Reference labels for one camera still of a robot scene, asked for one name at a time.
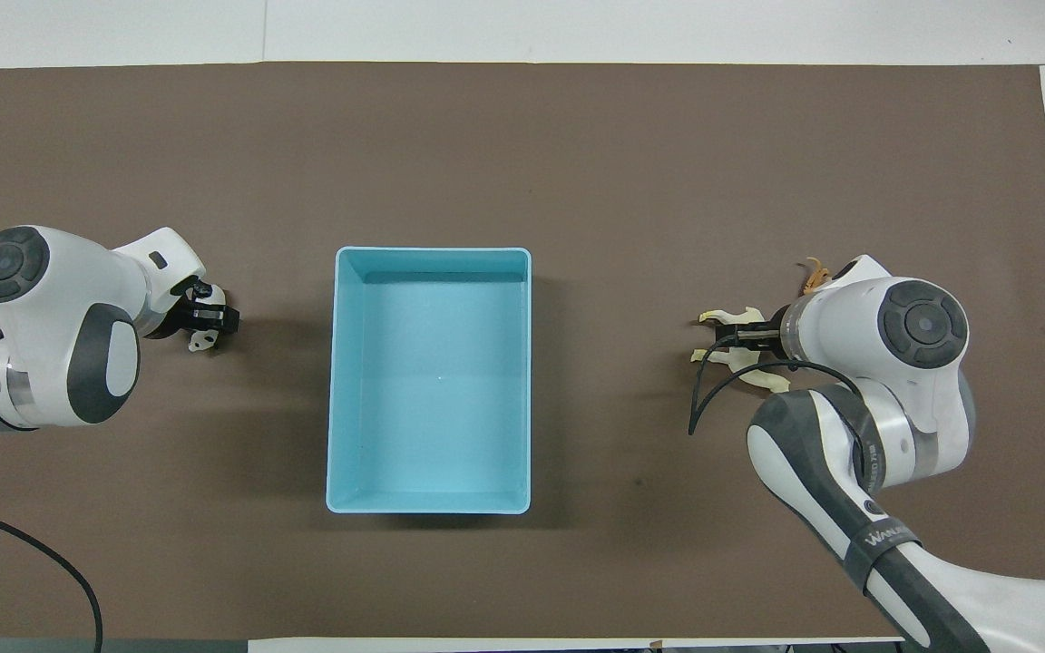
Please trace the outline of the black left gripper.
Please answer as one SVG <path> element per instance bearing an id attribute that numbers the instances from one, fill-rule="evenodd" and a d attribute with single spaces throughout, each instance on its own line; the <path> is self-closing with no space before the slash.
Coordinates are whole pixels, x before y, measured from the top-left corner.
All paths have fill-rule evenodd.
<path id="1" fill-rule="evenodd" d="M 192 332 L 192 339 L 217 339 L 236 334 L 239 313 L 227 305 L 196 302 L 196 287 L 178 287 L 167 297 L 171 306 L 163 314 L 153 314 L 144 339 L 171 337 L 175 332 Z"/>

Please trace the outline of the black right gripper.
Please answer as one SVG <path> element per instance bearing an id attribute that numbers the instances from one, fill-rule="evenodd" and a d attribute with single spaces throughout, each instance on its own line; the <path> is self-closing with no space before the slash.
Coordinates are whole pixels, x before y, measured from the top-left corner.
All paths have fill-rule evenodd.
<path id="1" fill-rule="evenodd" d="M 756 352 L 771 352 L 776 359 L 800 360 L 800 306 L 796 303 L 777 309 L 766 319 L 757 308 L 742 313 L 729 313 L 728 325 L 734 329 L 714 329 L 714 340 L 724 347 L 744 348 Z"/>

